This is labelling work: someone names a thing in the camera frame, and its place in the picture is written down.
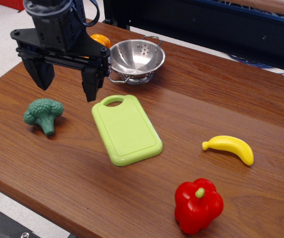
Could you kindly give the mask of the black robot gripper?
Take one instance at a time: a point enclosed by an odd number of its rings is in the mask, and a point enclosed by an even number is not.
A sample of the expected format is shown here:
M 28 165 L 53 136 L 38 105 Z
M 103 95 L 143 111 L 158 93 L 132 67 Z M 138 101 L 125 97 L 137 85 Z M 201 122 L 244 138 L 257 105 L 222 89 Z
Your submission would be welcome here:
M 81 0 L 25 0 L 34 28 L 16 29 L 10 34 L 17 44 L 23 64 L 42 90 L 55 76 L 54 65 L 81 71 L 87 102 L 96 100 L 109 74 L 110 50 L 93 40 L 87 28 L 94 26 L 100 11 L 87 21 Z

